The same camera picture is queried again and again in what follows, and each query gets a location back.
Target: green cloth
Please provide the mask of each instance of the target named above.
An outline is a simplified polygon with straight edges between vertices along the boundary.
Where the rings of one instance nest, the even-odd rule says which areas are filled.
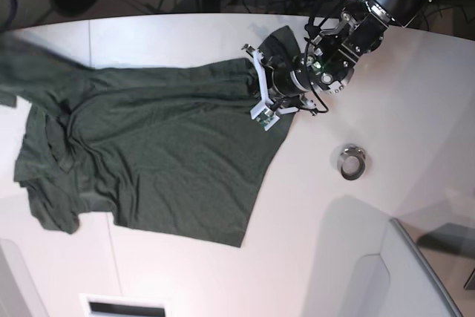
[[[293,118],[269,132],[250,119],[248,59],[92,70],[12,36],[0,54],[3,98],[33,103],[15,181],[44,228],[71,234],[79,214],[112,212],[119,226],[241,245]]]

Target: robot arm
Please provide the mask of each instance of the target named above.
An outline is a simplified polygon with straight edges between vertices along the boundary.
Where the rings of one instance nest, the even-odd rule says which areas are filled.
[[[344,0],[335,9],[340,14],[340,22],[328,30],[321,29],[327,18],[315,25],[315,15],[322,1],[317,0],[305,27],[309,34],[305,52],[287,61],[290,63],[285,68],[273,66],[272,59],[264,59],[256,50],[245,47],[261,74],[261,101],[253,109],[252,119],[259,121],[265,130],[286,112],[299,109],[314,114],[327,112],[318,93],[336,94],[343,90],[360,57],[378,48],[389,24],[409,25],[432,0],[358,0],[346,6]],[[317,109],[317,105],[305,97],[309,92],[314,93],[324,110]]]

